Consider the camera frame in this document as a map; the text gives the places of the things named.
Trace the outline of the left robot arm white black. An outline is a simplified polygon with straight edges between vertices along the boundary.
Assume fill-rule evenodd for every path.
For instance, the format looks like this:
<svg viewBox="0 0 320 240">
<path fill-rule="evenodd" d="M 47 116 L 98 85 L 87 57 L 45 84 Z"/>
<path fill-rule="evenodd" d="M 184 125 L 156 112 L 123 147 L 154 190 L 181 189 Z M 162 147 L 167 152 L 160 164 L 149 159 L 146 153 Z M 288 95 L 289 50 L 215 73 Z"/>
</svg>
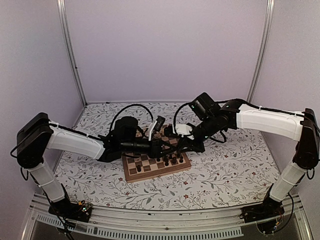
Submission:
<svg viewBox="0 0 320 240">
<path fill-rule="evenodd" d="M 95 137 L 51 122 L 48 115 L 41 112 L 17 133 L 16 146 L 10 155 L 43 189 L 52 214 L 78 220 L 89 217 L 90 209 L 83 201 L 70 201 L 63 185 L 45 164 L 45 150 L 67 151 L 104 163 L 118 160 L 125 153 L 146 154 L 159 159 L 176 150 L 172 144 L 152 138 L 163 122 L 163 118 L 158 117 L 145 134 L 136 118 L 124 116 L 115 121 L 108 135 Z"/>
</svg>

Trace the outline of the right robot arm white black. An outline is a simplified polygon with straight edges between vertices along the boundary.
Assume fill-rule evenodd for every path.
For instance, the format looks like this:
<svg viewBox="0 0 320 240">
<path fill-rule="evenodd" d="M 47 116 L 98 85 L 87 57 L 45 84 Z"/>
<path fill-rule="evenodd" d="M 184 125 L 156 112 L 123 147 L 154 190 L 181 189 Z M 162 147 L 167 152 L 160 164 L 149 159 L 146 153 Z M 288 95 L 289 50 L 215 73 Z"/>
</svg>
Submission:
<svg viewBox="0 0 320 240">
<path fill-rule="evenodd" d="M 201 123 L 197 126 L 173 124 L 173 132 L 182 137 L 178 143 L 178 151 L 185 149 L 202 153 L 205 150 L 205 140 L 228 129 L 257 130 L 297 142 L 292 161 L 270 186 L 263 202 L 241 210 L 242 217 L 247 221 L 283 214 L 281 205 L 286 195 L 320 161 L 320 129 L 314 111 L 310 108 L 304 111 L 273 109 L 256 106 L 240 98 L 214 101 L 206 92 L 187 105 Z"/>
</svg>

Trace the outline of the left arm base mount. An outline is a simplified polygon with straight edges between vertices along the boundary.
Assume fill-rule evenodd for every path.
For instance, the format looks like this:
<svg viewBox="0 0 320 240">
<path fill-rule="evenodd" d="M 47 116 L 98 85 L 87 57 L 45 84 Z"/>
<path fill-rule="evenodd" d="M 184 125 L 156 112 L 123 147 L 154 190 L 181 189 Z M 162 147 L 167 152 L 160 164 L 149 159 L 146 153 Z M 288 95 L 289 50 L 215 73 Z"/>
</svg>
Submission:
<svg viewBox="0 0 320 240">
<path fill-rule="evenodd" d="M 92 214 L 92 204 L 84 200 L 78 203 L 70 202 L 68 199 L 63 199 L 57 202 L 49 201 L 50 214 L 61 218 L 88 223 Z"/>
</svg>

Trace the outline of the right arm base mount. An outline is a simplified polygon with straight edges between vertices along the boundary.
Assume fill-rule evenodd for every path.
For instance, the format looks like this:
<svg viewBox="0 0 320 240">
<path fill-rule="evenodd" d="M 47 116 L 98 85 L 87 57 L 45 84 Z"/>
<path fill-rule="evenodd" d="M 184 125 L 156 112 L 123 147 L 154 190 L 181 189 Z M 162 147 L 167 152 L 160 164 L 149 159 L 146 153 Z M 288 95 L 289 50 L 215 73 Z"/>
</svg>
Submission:
<svg viewBox="0 0 320 240">
<path fill-rule="evenodd" d="M 282 202 L 266 197 L 262 203 L 242 207 L 239 218 L 243 219 L 245 223 L 272 218 L 270 221 L 257 224 L 257 228 L 261 233 L 269 235 L 276 232 L 284 213 Z"/>
</svg>

